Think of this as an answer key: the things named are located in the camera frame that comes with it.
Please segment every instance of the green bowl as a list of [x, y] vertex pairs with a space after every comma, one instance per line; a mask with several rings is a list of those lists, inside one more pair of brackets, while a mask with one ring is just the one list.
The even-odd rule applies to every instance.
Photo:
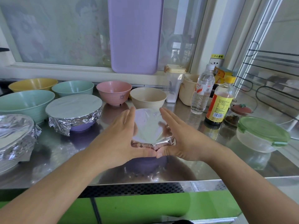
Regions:
[[92, 94], [94, 84], [87, 81], [67, 81], [56, 84], [52, 90], [60, 97], [77, 94]]
[[39, 124], [47, 119], [46, 106], [55, 94], [48, 90], [27, 90], [0, 97], [0, 114], [23, 114]]

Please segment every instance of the sauce bottle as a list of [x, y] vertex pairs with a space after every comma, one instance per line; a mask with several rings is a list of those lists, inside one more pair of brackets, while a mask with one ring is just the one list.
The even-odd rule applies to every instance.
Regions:
[[214, 126], [220, 126], [225, 114], [227, 113], [230, 103], [234, 98], [235, 88], [233, 86], [236, 77], [227, 76], [224, 84], [218, 86], [215, 90], [211, 105], [205, 117], [205, 121]]

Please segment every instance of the frosted glass window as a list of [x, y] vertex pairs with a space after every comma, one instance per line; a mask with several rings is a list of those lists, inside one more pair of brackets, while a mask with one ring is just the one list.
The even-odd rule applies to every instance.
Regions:
[[[164, 0], [158, 70], [189, 69], [207, 0]], [[111, 67], [107, 0], [0, 0], [17, 62]]]

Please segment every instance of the bottle label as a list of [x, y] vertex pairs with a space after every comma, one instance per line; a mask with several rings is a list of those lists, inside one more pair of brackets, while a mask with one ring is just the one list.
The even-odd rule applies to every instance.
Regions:
[[203, 85], [203, 84], [196, 84], [195, 92], [204, 95], [205, 93], [211, 93], [213, 86], [211, 85]]
[[214, 94], [206, 117], [213, 122], [222, 122], [232, 100]]

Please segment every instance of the crumpled aluminum foil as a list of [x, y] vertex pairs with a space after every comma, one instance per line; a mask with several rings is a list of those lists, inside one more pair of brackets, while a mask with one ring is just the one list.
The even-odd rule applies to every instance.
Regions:
[[31, 117], [21, 114], [0, 115], [0, 161], [29, 161], [41, 128]]
[[90, 94], [79, 94], [61, 97], [46, 107], [49, 126], [55, 131], [70, 135], [72, 127], [99, 120], [102, 114], [102, 100]]
[[143, 108], [135, 112], [137, 134], [131, 140], [132, 147], [147, 147], [157, 151], [165, 145], [173, 145], [174, 137], [162, 119], [161, 113], [155, 109]]
[[49, 126], [54, 127], [56, 132], [63, 134], [65, 136], [69, 136], [71, 127], [76, 127], [84, 123], [91, 123], [94, 121], [98, 121], [101, 114], [102, 114], [102, 108], [99, 108], [98, 110], [86, 116], [81, 116], [76, 118], [59, 119], [59, 118], [54, 118], [49, 116]]

